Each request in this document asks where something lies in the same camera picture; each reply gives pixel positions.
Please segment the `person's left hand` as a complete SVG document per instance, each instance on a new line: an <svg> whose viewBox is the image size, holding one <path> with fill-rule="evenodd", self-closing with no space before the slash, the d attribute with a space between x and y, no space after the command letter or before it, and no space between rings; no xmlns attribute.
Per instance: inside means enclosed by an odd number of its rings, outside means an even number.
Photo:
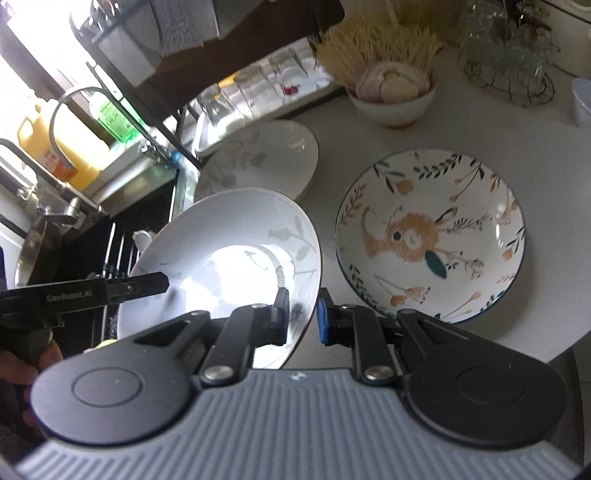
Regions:
<svg viewBox="0 0 591 480"><path fill-rule="evenodd" d="M30 406L32 385L41 372L63 359L62 351L55 340L51 340L45 347L37 366L27 364L9 351L1 351L1 380L14 390L18 412L16 426L25 428L28 436L43 436Z"/></svg>

